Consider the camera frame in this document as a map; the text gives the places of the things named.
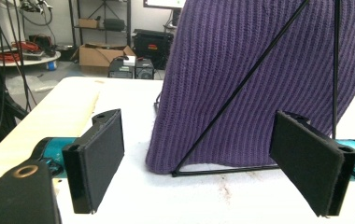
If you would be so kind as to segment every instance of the white table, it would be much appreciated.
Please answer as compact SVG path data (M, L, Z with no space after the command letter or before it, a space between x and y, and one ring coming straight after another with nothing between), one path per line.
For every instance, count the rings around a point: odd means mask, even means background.
M76 215L67 181L56 186L64 223L355 223L355 182L339 217L316 217L280 170L172 177L146 169L161 81L69 77L0 144L0 175L47 136L81 136L91 116L121 108L125 156L95 215ZM338 138L355 138L355 99Z

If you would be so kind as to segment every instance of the wire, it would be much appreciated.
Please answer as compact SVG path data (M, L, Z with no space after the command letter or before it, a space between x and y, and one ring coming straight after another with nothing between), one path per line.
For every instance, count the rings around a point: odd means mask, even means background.
M13 42L12 47L20 49L20 50L24 49L27 51L39 51L40 50L40 47L36 43L30 42L30 41Z
M11 27L11 31L12 31L12 36L14 37L14 42L15 43L19 43L17 41L17 36L15 35L15 28L12 24L12 19L11 19L11 13L9 12L9 10L7 11L7 14L8 14L8 19L9 19L9 24L10 24L10 27ZM18 48L18 52L20 54L20 59L21 59L21 67L23 67L23 54L22 54L22 48ZM29 102L29 93L28 93L28 90L29 90L29 86L27 84L27 81L26 81L26 76L24 74L24 70L22 69L22 79L23 79L23 87L24 87L24 92L25 92L25 97L26 97L26 110L29 108L30 110L32 110L32 107L30 106L30 102Z
M27 17L25 16L25 14L23 14L23 9L19 10L19 12L22 14L22 16L23 16L27 21L29 21L30 23L32 23L33 25L36 25L36 26L47 26L47 25L50 25L51 22L52 22L52 19L53 19L51 9L49 9L50 20L49 20L49 21L46 21L46 23L44 23L44 24L31 21L29 18L27 18Z
M0 62L15 63L20 59L19 53L0 53Z
M52 37L54 39L54 45L56 45L56 38L55 38L55 34L52 32L51 28L50 28L50 25L47 24L47 17L46 17L46 13L44 13L44 22L46 23L47 27L49 28L51 34L52 34Z

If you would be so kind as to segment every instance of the black cable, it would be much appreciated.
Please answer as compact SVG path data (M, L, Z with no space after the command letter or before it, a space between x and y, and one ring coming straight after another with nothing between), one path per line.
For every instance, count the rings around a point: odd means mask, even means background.
M186 160L191 156L191 154L194 152L194 150L197 149L199 144L202 142L204 137L209 133L210 129L213 127L213 125L216 123L216 121L219 120L219 117L224 113L224 111L228 108L228 106L231 104L235 96L242 91L242 88L245 86L245 84L249 81L249 79L253 76L253 74L256 72L256 70L259 68L259 66L263 63L265 58L268 56L268 54L271 52L271 50L274 48L274 46L277 44L279 39L287 32L291 24L296 20L296 18L300 15L300 13L303 11L303 9L308 5L309 0L304 0L300 6L294 11L293 15L289 18L289 20L285 23L285 25L282 27L282 29L279 31L279 33L274 37L274 39L271 41L271 43L268 45L266 50L263 52L263 54L260 56L260 58L257 60L257 62L252 66L248 74L244 77L244 79L239 83L239 85L235 88L233 93L230 95L230 97L227 99L227 101L224 103L224 105L221 107L221 109L218 111L216 116L209 122L209 124L206 126L204 131L200 134L200 136L196 139L192 147L189 149L189 151L184 155L183 159L180 161L180 163L177 165L176 169L172 172L172 176L182 176L182 175L210 175L210 174L224 174L224 173L231 173L231 172L241 172L241 171L250 171L250 170L256 170L256 169L273 169L275 168L274 166L262 166L262 167L252 167L252 168L241 168L241 169L227 169L227 170L213 170L213 171L198 171L198 172L180 172L180 168L183 166L183 164L186 162Z
M46 23L44 23L44 24L31 21L29 18L27 18L27 17L25 16L25 14L23 13L23 9L20 9L19 12L22 14L22 16L23 16L27 21L29 21L30 23L32 23L33 25L36 25L36 26L47 26L47 25L50 25L51 22L52 22L52 19L53 19L52 10L51 10L51 9L49 9L50 20L49 20L49 21L46 21Z
M14 25L12 24L11 13L9 12L9 10L7 11L7 14L8 14L9 24L10 24L11 31L12 31L12 36L14 37L14 42L18 44L19 42L17 41L17 36L15 35L15 28L14 28ZM24 62L23 62L22 48L17 47L17 50L18 50L18 53L20 54L21 68L23 68ZM24 93L25 93L25 97L26 97L26 111L28 108L30 110L32 110L32 107L30 106L30 102L29 102L29 93L28 93L29 86L26 81L24 69L21 69L21 77L23 79L23 88L24 88Z
M1 71L1 76L4 78L4 80L6 80L6 62L5 62L5 53L4 53L4 48L3 48L3 39L1 38L1 26L0 26L0 47L2 50L2 54L3 54L3 68ZM3 118L4 118L4 110L5 110L5 102L6 100L6 91L2 92L2 106L1 106L1 113L0 113L0 129L2 127L2 123L3 123Z
M46 13L44 13L44 21L47 23ZM47 24L47 27L49 28L49 30L50 30L50 32L52 34L52 37L53 37L53 40L54 40L53 45L56 45L55 34L54 34L54 32L52 32L52 30L51 30L51 28L50 28L50 26L48 24Z
M337 98L338 98L338 53L340 36L340 0L334 2L334 71L333 71L333 129L332 138L335 139L337 133Z

